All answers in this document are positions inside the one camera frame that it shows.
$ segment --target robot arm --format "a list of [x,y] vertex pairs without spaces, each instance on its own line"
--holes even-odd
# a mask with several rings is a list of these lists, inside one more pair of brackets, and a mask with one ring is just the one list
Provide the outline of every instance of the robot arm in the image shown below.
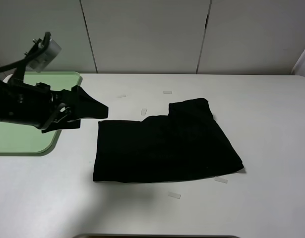
[[26,67],[40,72],[61,48],[46,32],[23,60],[0,67],[0,72],[16,68],[8,83],[0,81],[0,121],[35,126],[42,133],[80,128],[84,118],[105,119],[108,107],[91,98],[80,86],[71,91],[52,91],[50,86],[23,82]]

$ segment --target white table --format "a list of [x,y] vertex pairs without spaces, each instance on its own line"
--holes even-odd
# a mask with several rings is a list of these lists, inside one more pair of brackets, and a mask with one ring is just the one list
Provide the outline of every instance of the white table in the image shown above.
[[[97,120],[61,133],[43,157],[0,157],[0,238],[79,234],[305,238],[305,78],[82,74],[109,119],[166,115],[204,97],[246,173],[155,184],[92,182]],[[181,194],[181,199],[166,195]]]

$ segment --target light green tray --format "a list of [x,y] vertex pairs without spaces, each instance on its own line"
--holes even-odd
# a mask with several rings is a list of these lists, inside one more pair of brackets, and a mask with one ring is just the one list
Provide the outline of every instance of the light green tray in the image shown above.
[[[71,90],[80,85],[81,76],[76,72],[26,72],[24,82],[35,85],[42,82],[49,84],[51,90]],[[60,130],[42,134],[33,126],[0,122],[0,156],[31,155],[41,156],[50,153],[55,147]]]

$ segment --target black cloth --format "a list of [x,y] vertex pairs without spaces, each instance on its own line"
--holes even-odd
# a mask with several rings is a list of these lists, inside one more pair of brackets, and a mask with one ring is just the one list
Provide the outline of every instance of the black cloth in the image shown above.
[[168,116],[99,122],[93,181],[183,181],[242,168],[204,98],[170,103]]

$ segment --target black towel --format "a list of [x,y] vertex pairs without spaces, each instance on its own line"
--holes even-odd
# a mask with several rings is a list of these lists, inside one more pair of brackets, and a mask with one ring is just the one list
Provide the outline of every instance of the black towel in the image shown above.
[[183,181],[242,168],[204,98],[170,103],[168,116],[99,122],[93,181]]

